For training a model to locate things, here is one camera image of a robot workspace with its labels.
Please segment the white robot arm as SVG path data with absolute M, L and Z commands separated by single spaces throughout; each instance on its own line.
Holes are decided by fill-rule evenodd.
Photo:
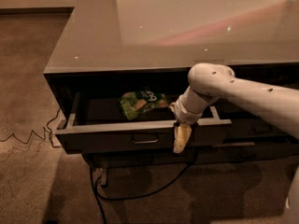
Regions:
M 232 68 L 212 63 L 194 65 L 188 82 L 171 104 L 178 123 L 193 125 L 222 98 L 299 139 L 299 90 L 237 78 Z

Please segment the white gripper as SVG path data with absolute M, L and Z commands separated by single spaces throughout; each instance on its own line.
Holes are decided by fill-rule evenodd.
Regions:
M 197 120 L 202 117 L 203 113 L 194 113 L 188 110 L 179 99 L 171 103 L 169 108 L 174 113 L 176 121 L 181 123 L 179 126 L 175 127 L 175 141 L 173 148 L 173 151 L 179 154 L 184 150 L 190 139 L 192 133 L 190 125 L 196 123 Z

